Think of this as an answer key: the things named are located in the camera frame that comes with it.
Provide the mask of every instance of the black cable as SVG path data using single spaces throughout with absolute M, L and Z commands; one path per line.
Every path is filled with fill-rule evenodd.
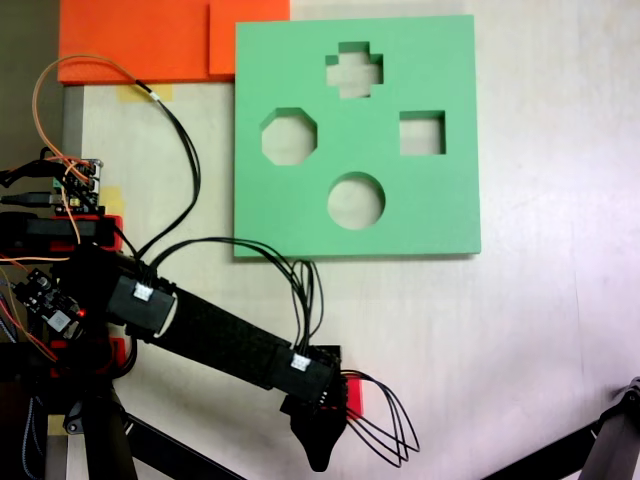
M 320 273 L 318 272 L 318 267 L 315 264 L 315 262 L 310 262 L 310 263 L 311 263 L 311 267 L 315 272 L 316 279 L 318 280 L 318 292 L 320 293 L 320 320 L 318 320 L 318 324 L 316 325 L 316 328 L 314 328 L 311 334 L 309 335 L 309 338 L 313 337 L 316 334 L 316 332 L 320 329 L 320 326 L 322 325 L 322 320 L 324 320 L 324 291 L 322 289 L 322 280 L 320 279 Z
M 147 93 L 151 93 L 151 89 L 147 87 L 143 82 L 136 81 L 136 83 Z M 189 134 L 186 132 L 180 121 L 176 118 L 176 116 L 169 110 L 160 100 L 157 100 L 158 105 L 162 108 L 164 113 L 167 115 L 169 120 L 171 121 L 173 127 L 184 146 L 184 149 L 187 153 L 187 159 L 189 160 L 189 166 L 191 167 L 191 174 L 193 177 L 193 196 L 191 202 L 187 206 L 187 208 L 175 219 L 173 222 L 169 224 L 164 230 L 162 230 L 158 235 L 153 237 L 149 242 L 147 242 L 138 252 L 136 258 L 142 259 L 142 257 L 149 251 L 149 249 L 155 245 L 159 240 L 161 240 L 165 235 L 174 230 L 178 225 L 180 225 L 184 219 L 189 215 L 191 210 L 195 207 L 198 197 L 200 195 L 200 188 L 202 185 L 201 179 L 201 171 L 200 171 L 200 158 L 198 157 L 198 152 L 193 145 Z
M 303 340 L 300 342 L 300 345 L 301 345 L 301 352 L 302 353 L 306 352 L 306 346 L 308 346 L 308 335 L 309 335 L 309 317 L 311 313 L 310 305 L 309 305 L 309 297 L 311 295 L 309 294 L 309 296 L 307 296 L 307 292 L 305 291 L 303 282 L 300 280 L 300 278 L 295 272 L 295 268 L 289 263 L 289 261 L 286 258 L 284 258 L 273 247 L 270 247 L 269 245 L 266 245 L 262 242 L 258 242 L 255 240 L 231 238 L 231 237 L 205 237 L 205 238 L 198 238 L 198 239 L 192 239 L 192 240 L 185 240 L 183 242 L 177 243 L 165 249 L 153 261 L 150 262 L 149 267 L 146 271 L 146 275 L 143 279 L 143 283 L 149 284 L 151 282 L 151 279 L 156 276 L 158 267 L 160 266 L 160 264 L 164 262 L 170 255 L 172 255 L 173 253 L 177 252 L 178 250 L 184 247 L 193 245 L 194 243 L 203 243 L 203 242 L 231 244 L 231 245 L 237 245 L 237 246 L 249 248 L 255 252 L 258 252 L 260 255 L 266 258 L 284 275 L 284 277 L 287 279 L 287 281 L 291 285 L 291 289 L 293 293 L 295 294 L 295 296 L 298 297 L 303 309 L 303 319 L 304 319 L 303 326 L 305 328 L 305 334 L 303 334 Z M 297 315 L 296 318 L 298 319 L 297 323 L 300 329 L 299 316 Z M 299 337 L 300 337 L 300 334 L 298 333 L 296 337 L 296 342 L 294 343 L 294 347 L 297 346 L 297 340 Z
M 391 390 L 389 387 L 387 387 L 384 383 L 379 382 L 378 380 L 376 380 L 372 376 L 367 375 L 366 373 L 363 373 L 363 372 L 361 372 L 359 370 L 348 369 L 348 370 L 342 370 L 340 373 L 346 374 L 346 375 L 357 376 L 361 380 L 372 382 L 372 383 L 376 384 L 381 390 L 387 392 L 391 397 L 393 397 L 395 403 L 402 410 L 402 414 L 403 414 L 404 418 L 407 420 L 407 424 L 409 426 L 409 429 L 411 430 L 411 434 L 413 436 L 413 440 L 414 440 L 414 442 L 416 444 L 414 451 L 417 451 L 417 452 L 420 451 L 420 442 L 418 440 L 418 435 L 416 434 L 416 431 L 413 428 L 413 423 L 411 422 L 411 419 L 409 418 L 409 415 L 407 414 L 407 411 L 405 410 L 404 405 L 402 404 L 402 402 L 400 401 L 400 399 L 398 398 L 398 396 L 395 394 L 395 392 L 393 390 Z
M 378 449 L 375 448 L 373 445 L 371 445 L 371 443 L 369 443 L 369 441 L 366 438 L 364 438 L 364 436 L 356 429 L 356 427 L 353 426 L 352 422 L 347 421 L 347 425 L 349 425 L 351 427 L 351 429 L 356 433 L 356 435 L 358 435 L 358 437 L 360 437 L 360 440 L 362 440 L 376 455 L 378 455 L 381 459 L 383 459 L 389 465 L 392 465 L 392 466 L 394 466 L 396 468 L 400 468 L 402 466 L 402 464 L 400 462 L 393 463 L 384 454 L 380 453 L 378 451 Z
M 387 445 L 382 440 L 380 440 L 378 437 L 376 437 L 367 427 L 362 425 L 359 421 L 351 419 L 350 423 L 352 423 L 353 425 L 357 425 L 358 428 L 361 428 L 367 435 L 369 435 L 369 437 L 371 439 L 375 440 L 375 442 L 378 445 L 380 445 L 382 448 L 384 448 L 387 452 L 389 452 L 389 453 L 393 454 L 395 457 L 397 457 L 398 458 L 398 468 L 400 468 L 400 465 L 402 465 L 402 462 L 406 462 L 406 461 L 409 460 L 408 457 L 403 457 L 398 452 L 393 450 L 389 445 Z
M 405 448 L 405 455 L 404 457 L 400 454 L 400 440 L 398 438 L 398 424 L 400 424 L 400 432 L 401 432 L 401 436 L 402 436 L 402 443 L 404 443 L 405 438 L 404 438 L 404 429 L 402 428 L 402 420 L 400 419 L 400 416 L 398 415 L 397 418 L 397 422 L 396 422 L 396 415 L 397 415 L 397 409 L 395 408 L 395 405 L 393 404 L 393 400 L 392 398 L 389 396 L 389 394 L 380 386 L 378 385 L 378 387 L 381 389 L 381 391 L 383 392 L 385 398 L 387 399 L 387 403 L 389 405 L 389 412 L 391 413 L 391 422 L 393 425 L 393 436 L 391 436 L 390 434 L 385 432 L 385 435 L 388 436 L 389 438 L 395 440 L 396 442 L 396 455 L 398 456 L 399 459 L 404 459 L 406 457 L 406 459 L 408 460 L 409 458 L 409 453 L 407 452 L 407 449 Z M 376 426 L 376 429 L 379 431 L 382 431 L 382 429 L 380 429 L 379 427 Z
M 391 435 L 387 431 L 383 430 L 382 428 L 378 427 L 376 424 L 374 424 L 373 422 L 371 422 L 370 420 L 368 420 L 364 416 L 359 415 L 358 413 L 354 412 L 353 410 L 347 408 L 347 411 L 348 411 L 350 416 L 356 418 L 356 421 L 365 422 L 366 424 L 370 425 L 372 428 L 374 428 L 378 432 L 382 433 L 387 438 L 393 440 L 394 443 L 396 444 L 396 451 L 394 452 L 393 450 L 390 450 L 390 447 L 388 445 L 386 445 L 384 442 L 382 442 L 380 439 L 378 439 L 364 425 L 358 423 L 358 426 L 360 428 L 362 428 L 376 442 L 378 442 L 379 444 L 384 446 L 385 449 L 390 450 L 392 453 L 394 453 L 394 455 L 396 455 L 398 457 L 399 464 L 401 464 L 402 461 L 408 461 L 409 460 L 409 450 L 414 451 L 414 452 L 419 452 L 420 451 L 420 442 L 418 440 L 418 436 L 417 436 L 417 434 L 415 432 L 415 429 L 413 427 L 411 419 L 409 418 L 404 406 L 402 405 L 402 402 L 400 401 L 398 396 L 393 392 L 393 390 L 391 390 L 389 387 L 387 387 L 382 382 L 379 382 L 378 380 L 374 379 L 370 375 L 367 375 L 367 374 L 365 374 L 363 372 L 360 372 L 358 370 L 342 370 L 341 373 L 346 378 L 358 378 L 360 380 L 372 382 L 375 385 L 377 385 L 378 388 L 380 388 L 380 390 L 383 392 L 383 394 L 385 395 L 385 398 L 387 399 L 387 403 L 389 404 L 389 410 L 390 410 L 390 413 L 391 413 L 391 419 L 392 419 L 392 423 L 393 423 L 393 431 L 394 431 L 393 435 Z M 411 430 L 411 433 L 412 433 L 412 436 L 413 436 L 413 440 L 415 442 L 415 446 L 409 445 L 407 443 L 407 441 L 406 441 L 406 436 L 405 436 L 404 427 L 403 427 L 403 417 L 400 416 L 400 412 L 399 412 L 398 409 L 400 409 L 402 411 L 403 417 L 407 421 L 408 427 Z M 359 436 L 363 441 L 365 441 L 365 443 L 369 446 L 369 448 L 371 448 L 372 450 L 376 451 L 376 453 L 379 456 L 383 456 L 380 452 L 378 452 L 375 449 L 375 447 L 373 445 L 371 445 L 369 442 L 367 442 L 362 437 L 362 435 L 359 435 Z

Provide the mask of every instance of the orange foam block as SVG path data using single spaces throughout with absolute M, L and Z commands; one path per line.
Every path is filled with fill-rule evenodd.
M 233 80 L 235 23 L 289 19 L 289 0 L 61 0 L 60 56 L 109 57 L 147 83 Z M 60 66 L 65 84 L 128 83 L 90 60 Z
M 289 20 L 289 0 L 211 0 L 209 75 L 230 82 L 236 73 L 236 23 Z

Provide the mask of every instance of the cable bundle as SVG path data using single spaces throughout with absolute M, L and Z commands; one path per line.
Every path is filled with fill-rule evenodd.
M 393 390 L 366 373 L 362 373 L 358 370 L 342 370 L 340 373 L 347 379 L 357 378 L 359 380 L 375 384 L 386 397 L 387 403 L 389 404 L 389 411 L 391 413 L 393 435 L 350 408 L 347 408 L 347 424 L 376 455 L 382 458 L 389 465 L 400 468 L 402 466 L 402 462 L 409 461 L 409 451 L 416 453 L 420 451 L 418 436 L 416 435 L 411 419 L 409 418 L 409 415 L 407 415 L 407 411 L 402 405 L 402 402 L 400 402 L 400 399 Z M 375 435 L 369 427 L 382 435 L 382 439 Z M 413 437 L 411 444 L 407 442 L 409 432 Z M 365 435 L 379 446 L 377 447 L 367 440 Z M 389 445 L 389 440 L 391 440 L 392 445 L 395 445 L 395 449 Z
M 291 293 L 293 296 L 296 320 L 298 324 L 298 333 L 296 335 L 294 346 L 296 350 L 301 354 L 305 354 L 309 348 L 311 337 L 313 337 L 313 335 L 318 331 L 318 328 L 320 328 L 324 317 L 324 293 L 322 291 L 322 283 L 320 281 L 318 268 L 316 267 L 315 263 L 310 260 L 296 260 L 293 262 L 293 264 L 291 264 L 276 249 L 270 247 L 265 243 L 257 242 L 255 240 L 244 240 L 231 237 L 197 238 L 176 243 L 175 245 L 167 248 L 162 253 L 160 253 L 151 263 L 149 263 L 149 266 L 145 272 L 143 283 L 149 284 L 151 280 L 157 275 L 157 270 L 160 264 L 173 253 L 184 247 L 193 245 L 194 243 L 205 242 L 238 245 L 251 249 L 266 258 L 280 271 L 280 273 L 282 273 L 282 275 L 291 285 Z M 296 272 L 297 266 L 300 267 L 299 273 Z M 313 312 L 316 282 L 318 284 L 320 293 L 320 318 L 316 327 L 313 329 L 313 331 L 311 331 L 311 315 Z M 300 307 L 302 309 L 302 325 L 300 322 L 300 311 L 298 310 L 298 304 L 300 304 Z

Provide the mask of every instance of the wire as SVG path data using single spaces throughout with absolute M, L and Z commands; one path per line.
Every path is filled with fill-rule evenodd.
M 2 331 L 4 332 L 4 334 L 7 336 L 7 338 L 11 343 L 18 343 L 18 340 L 16 340 L 16 337 L 13 336 L 13 333 L 11 333 L 7 324 L 4 323 L 4 320 L 2 319 L 2 317 L 0 317 L 0 328 L 2 328 Z
M 9 321 L 13 323 L 20 331 L 22 331 L 22 333 L 24 333 L 25 336 L 34 345 L 36 345 L 36 347 L 38 347 L 38 350 L 40 350 L 49 360 L 51 360 L 52 362 L 58 361 L 58 356 L 55 353 L 49 350 L 49 348 L 44 343 L 42 343 L 39 339 L 37 339 L 36 337 L 31 335 L 29 332 L 27 332 L 22 326 L 22 324 L 19 323 L 15 318 L 13 318 L 11 313 L 9 313 L 9 309 L 5 305 L 4 299 L 0 299 L 0 309 L 2 309 L 2 311 L 4 312 L 5 316 L 9 319 Z
M 47 137 L 46 133 L 44 132 L 44 129 L 42 128 L 42 124 L 40 122 L 40 117 L 38 114 L 38 97 L 40 94 L 40 90 L 42 88 L 42 84 L 44 82 L 44 80 L 46 79 L 47 75 L 49 74 L 49 72 L 51 72 L 51 70 L 53 70 L 56 66 L 58 66 L 59 64 L 61 64 L 62 62 L 68 61 L 68 60 L 72 60 L 72 59 L 89 59 L 92 61 L 98 61 L 98 62 L 102 62 L 102 63 L 106 63 L 112 67 L 114 67 L 116 70 L 120 71 L 121 73 L 123 73 L 129 80 L 131 80 L 132 83 L 138 85 L 140 88 L 142 88 L 159 106 L 160 108 L 163 110 L 163 112 L 167 115 L 167 117 L 169 118 L 169 120 L 171 121 L 172 125 L 174 126 L 178 136 L 180 137 L 180 140 L 185 148 L 185 151 L 187 152 L 187 157 L 189 160 L 189 165 L 191 167 L 191 172 L 192 172 L 192 176 L 193 176 L 193 197 L 191 202 L 189 203 L 189 205 L 187 206 L 187 208 L 184 210 L 184 212 L 182 214 L 180 214 L 180 216 L 178 216 L 178 218 L 176 220 L 174 220 L 167 228 L 165 228 L 163 231 L 161 231 L 158 235 L 156 235 L 154 238 L 152 238 L 149 242 L 147 242 L 146 245 L 144 245 L 140 251 L 136 251 L 135 249 L 132 249 L 132 253 L 134 254 L 134 257 L 136 258 L 137 261 L 141 260 L 142 257 L 149 251 L 149 249 L 155 245 L 160 239 L 162 239 L 165 235 L 167 235 L 169 232 L 171 232 L 172 230 L 174 230 L 178 225 L 180 225 L 182 223 L 182 221 L 187 217 L 187 215 L 189 215 L 189 213 L 191 212 L 191 210 L 193 210 L 193 207 L 195 207 L 198 197 L 200 195 L 200 187 L 202 184 L 201 181 L 201 173 L 200 173 L 200 159 L 198 157 L 198 153 L 195 149 L 195 146 L 193 145 L 193 142 L 191 141 L 191 138 L 189 137 L 189 135 L 187 134 L 186 130 L 184 129 L 184 127 L 182 126 L 182 124 L 180 123 L 180 121 L 176 118 L 176 116 L 171 112 L 171 110 L 169 110 L 164 103 L 162 103 L 162 101 L 160 100 L 160 97 L 158 97 L 158 95 L 153 92 L 151 90 L 151 88 L 149 88 L 147 85 L 145 85 L 142 81 L 138 80 L 129 70 L 127 70 L 126 68 L 124 68 L 122 65 L 120 65 L 118 62 L 115 62 L 113 60 L 111 60 L 110 58 L 107 57 L 103 57 L 102 55 L 93 55 L 93 54 L 86 54 L 86 53 L 80 53 L 80 54 L 73 54 L 73 55 L 67 55 L 64 57 L 61 57 L 57 60 L 55 60 L 54 62 L 52 62 L 51 64 L 49 64 L 44 71 L 40 74 L 40 77 L 38 77 L 38 80 L 36 82 L 36 85 L 33 89 L 33 97 L 31 99 L 31 110 L 33 113 L 33 121 L 35 123 L 36 126 L 36 130 L 38 131 L 38 135 L 40 135 L 40 138 L 42 139 L 42 141 L 45 143 L 45 145 L 47 145 L 47 147 L 54 153 L 54 155 L 56 157 L 59 157 L 60 159 L 62 159 L 62 161 L 70 166 L 73 165 L 73 163 L 70 161 L 71 157 L 68 157 L 66 155 L 64 155 L 62 153 L 62 151 L 56 147 L 53 142 Z M 86 176 L 80 174 L 81 176 L 78 178 L 83 178 L 86 181 Z M 129 248 L 131 248 L 131 245 L 129 243 L 128 240 L 126 240 L 124 238 L 124 236 L 121 235 L 121 237 L 123 238 L 123 240 L 125 240 L 125 242 L 127 243 L 127 246 L 129 246 Z
M 67 170 L 64 172 L 64 178 L 66 180 L 67 175 L 69 174 L 69 170 L 73 168 L 73 163 L 67 167 Z M 80 232 L 78 231 L 78 225 L 76 221 L 73 219 L 73 214 L 71 213 L 71 208 L 69 208 L 69 202 L 67 201 L 67 191 L 64 186 L 60 187 L 60 194 L 62 195 L 62 203 L 64 204 L 64 208 L 67 211 L 67 215 L 69 215 L 69 220 L 71 220 L 71 225 L 73 226 L 73 231 L 76 232 L 76 240 L 78 241 L 78 245 L 80 245 Z
M 27 267 L 25 267 L 24 265 L 11 260 L 10 258 L 7 258 L 5 255 L 3 255 L 1 253 L 0 253 L 0 260 L 9 260 L 14 267 L 22 268 L 25 272 L 29 271 L 29 269 Z
M 59 178 L 58 181 L 60 182 L 60 184 L 62 184 L 67 190 L 69 190 L 71 193 L 73 193 L 76 197 L 78 197 L 80 199 L 80 201 L 86 205 L 87 207 L 89 207 L 89 210 L 91 210 L 91 213 L 93 213 L 94 215 L 98 215 L 100 218 L 104 218 L 104 214 L 101 213 L 90 201 L 89 199 L 80 191 L 78 190 L 74 185 L 68 184 L 65 182 L 64 178 Z M 138 256 L 138 252 L 136 250 L 136 248 L 133 246 L 133 244 L 129 241 L 129 239 L 125 236 L 124 232 L 117 226 L 114 225 L 113 226 L 114 231 L 116 232 L 116 235 L 118 235 L 123 241 L 124 243 L 127 245 L 127 247 L 129 247 L 129 249 L 131 250 L 131 253 L 133 254 L 134 258 Z
M 62 62 L 65 62 L 67 60 L 72 60 L 72 59 L 79 59 L 79 58 L 91 59 L 93 61 L 97 60 L 97 61 L 109 64 L 112 67 L 114 67 L 116 70 L 119 70 L 121 73 L 123 73 L 128 78 L 130 78 L 132 82 L 135 83 L 136 81 L 136 77 L 134 77 L 133 74 L 129 72 L 129 70 L 124 68 L 119 63 L 114 62 L 113 60 L 107 57 L 103 57 L 101 55 L 93 55 L 89 53 L 78 53 L 78 54 L 66 55 L 64 57 L 60 57 L 54 62 L 50 63 L 49 66 L 47 66 L 47 68 L 44 69 L 44 71 L 40 74 L 40 76 L 38 77 L 38 80 L 36 81 L 36 85 L 33 89 L 33 96 L 31 98 L 31 111 L 33 113 L 33 121 L 36 125 L 36 130 L 38 131 L 38 135 L 40 135 L 40 138 L 45 143 L 45 145 L 47 145 L 56 156 L 63 157 L 63 158 L 67 158 L 66 155 L 64 155 L 62 151 L 58 147 L 56 147 L 53 144 L 53 142 L 49 140 L 47 135 L 44 133 L 44 129 L 42 128 L 42 124 L 40 123 L 40 116 L 38 115 L 38 96 L 40 95 L 40 89 L 42 88 L 42 83 L 47 78 L 47 75 L 49 74 L 49 72 L 51 72 L 51 70 L 53 70 L 57 65 L 59 65 Z
M 44 457 L 44 452 L 42 451 L 42 448 L 40 448 L 40 442 L 38 441 L 38 433 L 36 431 L 36 413 L 35 413 L 35 411 L 33 412 L 33 415 L 31 416 L 31 435 L 33 436 L 33 443 L 36 445 L 36 450 L 38 450 L 38 453 L 40 454 L 41 457 Z
M 294 309 L 296 312 L 296 319 L 298 324 L 298 335 L 296 336 L 296 341 L 294 343 L 294 348 L 299 349 L 302 354 L 305 354 L 307 348 L 309 346 L 309 338 L 310 338 L 310 316 L 313 307 L 313 288 L 314 288 L 314 270 L 310 266 L 312 262 L 307 260 L 296 260 L 293 265 L 289 263 L 289 261 L 283 257 L 278 251 L 276 251 L 273 247 L 266 245 L 262 242 L 258 242 L 255 240 L 245 240 L 239 238 L 231 238 L 231 237 L 205 237 L 193 240 L 185 240 L 183 242 L 179 242 L 161 252 L 156 258 L 153 259 L 149 263 L 149 266 L 145 272 L 143 277 L 143 283 L 149 285 L 153 277 L 157 274 L 158 267 L 162 262 L 164 262 L 170 255 L 177 252 L 178 250 L 192 245 L 194 243 L 202 243 L 202 242 L 215 242 L 215 243 L 224 243 L 230 245 L 238 245 L 245 248 L 249 248 L 255 252 L 258 252 L 264 258 L 266 258 L 269 262 L 271 262 L 287 279 L 289 284 L 291 285 L 291 290 L 294 295 Z M 295 266 L 301 264 L 301 274 L 298 274 L 295 271 Z M 301 277 L 304 278 L 304 268 L 308 269 L 309 274 L 307 275 L 306 284 L 301 281 Z M 301 322 L 298 312 L 298 302 L 302 307 L 302 323 L 304 327 L 304 333 L 302 334 L 302 339 L 298 344 L 298 340 L 300 339 L 300 329 Z
M 147 242 L 138 252 L 138 259 L 142 259 L 142 257 L 149 251 L 149 249 L 155 245 L 158 241 L 160 241 L 165 235 L 174 230 L 178 225 L 182 223 L 182 221 L 189 215 L 191 210 L 195 207 L 198 197 L 200 195 L 200 188 L 202 185 L 201 172 L 200 172 L 200 158 L 198 157 L 198 152 L 189 137 L 189 134 L 184 129 L 180 121 L 175 117 L 175 115 L 169 110 L 162 101 L 160 101 L 157 95 L 143 82 L 136 80 L 136 84 L 139 85 L 143 90 L 145 90 L 151 98 L 153 98 L 156 103 L 162 108 L 164 113 L 167 115 L 169 120 L 171 121 L 173 127 L 175 128 L 182 145 L 187 153 L 187 158 L 189 160 L 189 166 L 191 167 L 191 175 L 193 177 L 193 195 L 191 198 L 191 202 L 187 206 L 187 208 L 176 218 L 168 227 L 162 230 L 158 235 L 153 237 L 149 242 Z
M 320 273 L 318 272 L 318 267 L 315 264 L 315 262 L 310 262 L 310 263 L 311 263 L 311 267 L 313 268 L 313 271 L 316 274 L 316 278 L 318 279 L 318 291 L 320 293 L 320 320 L 318 320 L 318 324 L 309 335 L 309 338 L 313 337 L 316 334 L 316 332 L 320 329 L 320 326 L 322 325 L 322 320 L 324 320 L 324 291 L 322 289 L 322 280 L 320 280 Z
M 41 480 L 40 477 L 36 477 L 34 474 L 31 473 L 31 471 L 29 470 L 29 465 L 27 464 L 27 443 L 29 442 L 29 430 L 31 429 L 31 419 L 33 416 L 33 398 L 31 398 L 31 400 L 29 400 L 29 412 L 27 413 L 27 424 L 24 428 L 24 435 L 22 437 L 22 469 L 24 470 L 24 473 L 27 475 L 27 477 L 29 477 L 31 480 Z
M 0 258 L 0 262 L 65 262 L 69 260 L 69 257 L 64 258 L 49 258 L 49 257 L 17 257 L 17 258 Z
M 398 396 L 393 392 L 393 390 L 391 390 L 382 382 L 377 381 L 370 375 L 362 373 L 358 370 L 342 370 L 341 374 L 347 379 L 358 378 L 360 380 L 372 382 L 376 384 L 384 394 L 385 398 L 387 399 L 387 403 L 389 404 L 389 411 L 391 414 L 391 421 L 393 424 L 393 435 L 383 430 L 382 428 L 380 428 L 379 426 L 377 426 L 376 424 L 374 424 L 364 416 L 358 414 L 354 410 L 347 407 L 348 424 L 351 426 L 353 431 L 360 437 L 360 439 L 371 450 L 374 451 L 374 453 L 376 453 L 379 457 L 383 458 L 387 463 L 393 465 L 394 467 L 400 468 L 400 466 L 402 465 L 402 462 L 406 462 L 409 460 L 409 450 L 413 452 L 420 451 L 420 442 L 418 440 L 418 436 L 415 432 L 411 419 L 409 418 L 404 406 L 402 405 L 402 402 L 400 401 Z M 406 420 L 407 422 L 407 426 L 413 436 L 413 443 L 415 444 L 415 446 L 407 443 L 405 430 L 403 426 L 403 420 Z M 395 450 L 393 450 L 389 445 L 387 445 L 384 441 L 378 438 L 364 424 L 369 425 L 374 430 L 384 435 L 386 438 L 391 439 L 395 443 L 395 447 L 396 447 Z M 364 438 L 364 435 L 356 429 L 356 426 L 359 429 L 361 429 L 364 433 L 366 433 L 371 439 L 373 439 L 378 445 L 383 447 L 387 452 L 392 453 L 394 457 L 397 458 L 397 463 L 394 463 L 392 460 L 390 460 L 383 452 L 381 452 L 378 448 L 376 448 L 375 445 L 373 445 L 366 438 Z

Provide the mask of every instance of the orange wire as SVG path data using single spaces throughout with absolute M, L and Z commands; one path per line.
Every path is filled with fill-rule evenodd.
M 7 318 L 9 319 L 9 321 L 11 323 L 13 323 L 16 328 L 19 328 L 20 331 L 22 331 L 22 333 L 24 333 L 27 337 L 29 337 L 29 339 L 34 342 L 35 344 L 37 344 L 42 350 L 44 350 L 47 355 L 50 355 L 51 358 L 54 361 L 58 361 L 58 356 L 53 353 L 51 350 L 49 350 L 49 348 L 47 348 L 47 346 L 42 343 L 40 340 L 38 340 L 36 337 L 34 337 L 33 335 L 31 335 L 29 332 L 27 332 L 24 327 L 22 326 L 21 323 L 19 323 L 15 318 L 13 318 L 13 316 L 11 316 L 11 314 L 9 313 L 9 309 L 5 306 L 4 302 L 0 301 L 0 307 L 2 308 L 2 310 L 4 311 L 4 314 L 7 316 Z
M 66 172 L 64 172 L 64 178 L 67 178 L 69 174 L 69 170 L 73 168 L 73 163 L 67 167 Z M 78 240 L 78 245 L 80 245 L 80 232 L 78 231 L 78 225 L 76 221 L 73 219 L 73 214 L 71 213 L 71 209 L 69 208 L 69 202 L 67 201 L 67 191 L 64 186 L 60 186 L 60 193 L 62 195 L 62 203 L 64 203 L 64 208 L 67 210 L 67 215 L 69 215 L 69 220 L 71 220 L 71 225 L 73 226 L 73 231 L 76 232 L 76 239 Z
M 47 258 L 47 257 L 18 257 L 18 258 L 0 258 L 0 262 L 65 262 L 67 258 Z
M 107 57 L 103 57 L 102 55 L 93 55 L 89 53 L 78 53 L 78 54 L 66 55 L 64 57 L 60 57 L 59 59 L 52 62 L 47 68 L 44 69 L 44 71 L 40 74 L 40 77 L 38 77 L 38 81 L 36 82 L 36 85 L 33 89 L 33 97 L 31 99 L 31 110 L 33 113 L 33 121 L 36 124 L 36 130 L 38 131 L 38 135 L 40 135 L 40 138 L 45 143 L 45 145 L 47 145 L 51 149 L 51 151 L 55 153 L 56 156 L 65 157 L 65 158 L 66 156 L 62 153 L 62 151 L 58 147 L 56 147 L 53 144 L 53 142 L 49 140 L 49 137 L 47 137 L 47 135 L 44 133 L 44 129 L 42 128 L 42 124 L 40 123 L 40 116 L 38 115 L 38 96 L 40 94 L 40 89 L 42 88 L 42 83 L 44 82 L 49 72 L 53 70 L 58 64 L 74 58 L 89 58 L 92 60 L 97 60 L 103 63 L 107 63 L 112 67 L 116 68 L 117 70 L 119 70 L 121 73 L 123 73 L 127 77 L 129 77 L 133 83 L 136 82 L 136 77 L 134 77 L 133 74 L 129 72 L 129 70 L 124 68 L 119 63 L 114 62 L 113 60 Z
M 3 255 L 3 254 L 1 254 L 1 253 L 0 253 L 0 260 L 9 260 L 9 261 L 13 264 L 13 266 L 14 266 L 14 267 L 22 268 L 25 272 L 28 272 L 28 271 L 29 271 L 29 269 L 28 269 L 27 267 L 25 267 L 24 265 L 22 265 L 22 264 L 20 264 L 20 263 L 16 262 L 15 260 L 12 260 L 12 259 L 10 259 L 10 258 L 7 258 L 6 256 L 4 256 L 4 255 Z

